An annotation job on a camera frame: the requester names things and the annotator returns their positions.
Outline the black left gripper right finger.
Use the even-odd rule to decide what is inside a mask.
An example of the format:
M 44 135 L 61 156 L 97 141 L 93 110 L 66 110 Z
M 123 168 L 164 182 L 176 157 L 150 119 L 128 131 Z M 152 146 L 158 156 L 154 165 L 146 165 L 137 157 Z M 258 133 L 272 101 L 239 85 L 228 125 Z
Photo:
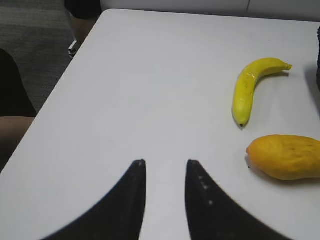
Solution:
M 192 240 L 284 240 L 234 202 L 197 160 L 188 160 L 185 209 Z

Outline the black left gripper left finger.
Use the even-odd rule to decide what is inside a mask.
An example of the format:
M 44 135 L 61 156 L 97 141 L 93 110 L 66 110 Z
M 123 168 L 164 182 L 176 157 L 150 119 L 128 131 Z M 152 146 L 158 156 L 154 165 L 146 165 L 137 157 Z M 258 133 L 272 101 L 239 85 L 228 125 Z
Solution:
M 146 162 L 135 160 L 118 183 L 47 240 L 138 240 L 146 205 Z

